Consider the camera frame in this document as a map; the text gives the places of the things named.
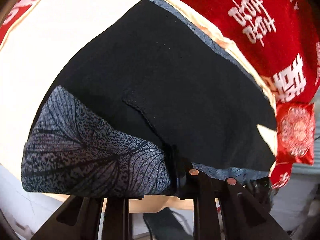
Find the shiny red cloth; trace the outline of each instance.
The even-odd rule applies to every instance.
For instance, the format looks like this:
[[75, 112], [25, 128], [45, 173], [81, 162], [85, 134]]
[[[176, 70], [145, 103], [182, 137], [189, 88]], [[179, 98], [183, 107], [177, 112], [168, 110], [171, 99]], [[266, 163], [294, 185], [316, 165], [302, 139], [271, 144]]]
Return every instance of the shiny red cloth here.
[[291, 176], [292, 163], [277, 163], [269, 175], [274, 189], [285, 186]]
[[314, 162], [314, 104], [286, 103], [277, 106], [278, 163]]

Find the red bag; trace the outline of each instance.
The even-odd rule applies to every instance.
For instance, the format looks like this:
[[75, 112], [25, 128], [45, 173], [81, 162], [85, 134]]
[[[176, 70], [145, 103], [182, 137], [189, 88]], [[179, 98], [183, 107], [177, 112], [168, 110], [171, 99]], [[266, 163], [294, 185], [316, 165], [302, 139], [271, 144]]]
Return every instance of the red bag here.
[[314, 104], [286, 103], [277, 106], [278, 163], [313, 164], [314, 114]]

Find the white chinese character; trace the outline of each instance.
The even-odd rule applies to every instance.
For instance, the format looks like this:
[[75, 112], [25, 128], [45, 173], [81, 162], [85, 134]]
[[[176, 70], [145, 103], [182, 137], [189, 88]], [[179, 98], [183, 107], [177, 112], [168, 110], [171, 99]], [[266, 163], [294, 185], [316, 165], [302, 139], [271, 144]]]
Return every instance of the white chinese character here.
[[288, 183], [289, 179], [290, 179], [290, 176], [287, 172], [285, 174], [280, 175], [280, 180], [277, 183], [273, 184], [272, 188], [275, 189], [275, 188], [283, 187], [285, 184]]
[[[274, 25], [275, 20], [270, 17], [266, 9], [264, 8], [262, 0], [242, 0], [241, 6], [232, 0], [236, 7], [232, 7], [228, 11], [228, 15], [233, 17], [244, 29], [243, 34], [246, 34], [249, 41], [255, 44], [257, 40], [260, 41], [262, 47], [264, 43], [262, 41], [263, 36], [269, 32], [276, 32], [276, 27]], [[265, 13], [266, 18], [262, 16], [257, 16], [257, 12], [261, 13], [261, 10]]]
[[277, 99], [282, 102], [289, 102], [295, 96], [300, 95], [307, 85], [307, 80], [303, 76], [303, 61], [298, 53], [297, 58], [292, 62], [292, 66], [273, 75], [274, 85], [278, 89]]
[[316, 43], [316, 53], [317, 53], [317, 78], [316, 78], [316, 83], [315, 86], [318, 84], [319, 78], [320, 78], [320, 42], [318, 41]]

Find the white fabric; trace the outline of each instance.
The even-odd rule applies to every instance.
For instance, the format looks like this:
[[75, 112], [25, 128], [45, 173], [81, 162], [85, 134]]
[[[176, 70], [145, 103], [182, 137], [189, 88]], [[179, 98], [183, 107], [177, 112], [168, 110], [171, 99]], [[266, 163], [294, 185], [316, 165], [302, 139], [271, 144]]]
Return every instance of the white fabric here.
[[0, 52], [0, 163], [18, 179], [29, 129], [56, 76], [139, 1], [41, 0], [10, 32]]

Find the floor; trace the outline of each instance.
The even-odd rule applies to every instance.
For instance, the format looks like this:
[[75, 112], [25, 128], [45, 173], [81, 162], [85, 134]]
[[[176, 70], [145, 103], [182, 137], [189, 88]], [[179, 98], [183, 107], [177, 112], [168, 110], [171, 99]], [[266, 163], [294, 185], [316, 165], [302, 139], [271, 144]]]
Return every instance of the floor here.
[[[62, 204], [61, 201], [42, 193], [25, 192], [21, 182], [7, 169], [0, 165], [0, 208], [11, 227], [22, 240], [30, 240], [32, 235]], [[174, 210], [177, 220], [189, 234], [193, 233], [193, 212]], [[102, 227], [99, 228], [101, 239]], [[149, 232], [143, 221], [142, 214], [133, 214], [133, 238], [148, 240]]]
[[270, 214], [286, 231], [295, 230], [307, 218], [320, 176], [291, 174], [288, 184], [274, 198]]

